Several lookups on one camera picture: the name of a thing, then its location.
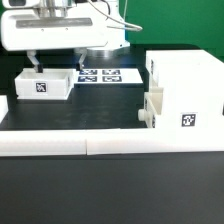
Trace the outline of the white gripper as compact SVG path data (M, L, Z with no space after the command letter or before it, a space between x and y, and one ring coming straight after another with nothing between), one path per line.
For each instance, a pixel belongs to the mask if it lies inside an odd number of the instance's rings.
M87 49L124 46L119 0L1 0L1 42L8 51L28 51L37 73L43 72L37 50L76 49L82 71Z

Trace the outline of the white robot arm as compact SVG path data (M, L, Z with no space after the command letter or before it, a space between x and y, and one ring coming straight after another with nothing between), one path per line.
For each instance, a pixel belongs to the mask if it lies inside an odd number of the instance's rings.
M2 0L1 42L8 51L25 51L34 71L44 71L40 50L72 49L103 56L129 46L119 0Z

